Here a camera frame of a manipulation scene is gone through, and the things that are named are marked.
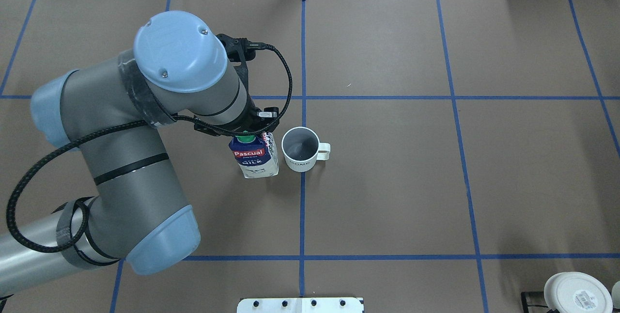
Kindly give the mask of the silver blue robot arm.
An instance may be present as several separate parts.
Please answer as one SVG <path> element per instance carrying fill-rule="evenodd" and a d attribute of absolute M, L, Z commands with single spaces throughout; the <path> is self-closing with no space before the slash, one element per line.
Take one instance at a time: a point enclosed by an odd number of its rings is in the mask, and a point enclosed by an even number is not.
<path fill-rule="evenodd" d="M 254 105 L 246 62 L 263 42 L 214 34 L 199 17 L 166 11 L 131 49 L 38 88 L 31 116 L 55 150 L 19 180 L 1 237 L 1 299 L 126 260 L 152 275 L 189 256 L 200 231 L 158 129 L 179 121 L 210 136 L 272 132 L 283 110 Z M 53 159 L 80 151 L 97 196 L 60 205 L 20 228 L 17 201 Z"/>

